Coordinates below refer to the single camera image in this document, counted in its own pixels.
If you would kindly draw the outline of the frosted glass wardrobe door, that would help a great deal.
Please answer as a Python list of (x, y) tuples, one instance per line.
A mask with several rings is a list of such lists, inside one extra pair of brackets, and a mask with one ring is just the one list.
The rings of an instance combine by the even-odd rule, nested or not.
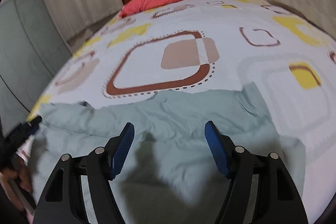
[(1, 125), (26, 119), (71, 53), (43, 0), (1, 3)]

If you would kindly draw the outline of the light green puffer jacket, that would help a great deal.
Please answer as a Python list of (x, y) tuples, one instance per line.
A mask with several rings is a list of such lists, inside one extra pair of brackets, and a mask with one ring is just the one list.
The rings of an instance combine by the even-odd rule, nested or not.
[(49, 103), (40, 107), (40, 114), (29, 160), (36, 200), (61, 155), (87, 155), (119, 135), (127, 122), (134, 125), (134, 141), (111, 183), (126, 223), (215, 221), (229, 182), (205, 140), (208, 121), (253, 154), (278, 153), (298, 191), (303, 190), (305, 146), (277, 133), (253, 83), (240, 91), (164, 91), (141, 102), (100, 109), (88, 102)]

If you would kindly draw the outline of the patterned white bed sheet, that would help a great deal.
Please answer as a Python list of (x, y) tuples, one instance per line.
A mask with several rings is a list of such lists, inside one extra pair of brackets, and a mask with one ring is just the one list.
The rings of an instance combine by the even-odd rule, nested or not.
[(64, 64), (33, 114), (49, 103), (100, 109), (250, 83), (277, 133), (305, 146), (299, 193), (314, 223), (335, 194), (335, 40), (281, 7), (185, 0), (114, 18)]

